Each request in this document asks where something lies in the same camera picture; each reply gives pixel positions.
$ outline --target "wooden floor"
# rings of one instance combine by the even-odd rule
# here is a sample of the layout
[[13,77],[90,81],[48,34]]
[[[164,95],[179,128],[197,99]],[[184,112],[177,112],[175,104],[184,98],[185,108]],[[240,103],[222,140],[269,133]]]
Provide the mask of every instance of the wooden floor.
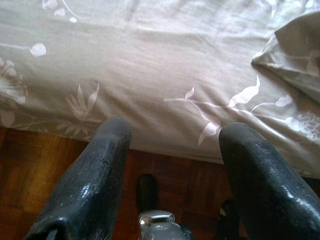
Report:
[[[0,240],[21,240],[56,182],[87,143],[0,128]],[[113,240],[137,240],[136,183],[153,174],[159,208],[174,213],[197,240],[213,240],[219,207],[232,197],[222,165],[130,151]]]

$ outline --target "white bedsheet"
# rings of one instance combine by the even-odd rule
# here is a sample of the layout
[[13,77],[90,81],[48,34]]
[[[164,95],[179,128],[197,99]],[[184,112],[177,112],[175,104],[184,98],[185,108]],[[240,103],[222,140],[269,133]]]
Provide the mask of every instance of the white bedsheet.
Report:
[[221,127],[243,122],[320,178],[319,103],[251,65],[277,29],[318,9],[314,0],[2,0],[0,123],[88,141],[122,116],[133,149],[222,163]]

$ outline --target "mattress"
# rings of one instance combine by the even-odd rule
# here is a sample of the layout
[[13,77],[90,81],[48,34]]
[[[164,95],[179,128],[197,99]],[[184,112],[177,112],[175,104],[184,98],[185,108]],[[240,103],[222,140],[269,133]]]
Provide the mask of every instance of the mattress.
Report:
[[131,148],[222,163],[232,122],[320,178],[314,0],[2,0],[0,124],[89,141],[127,119]]

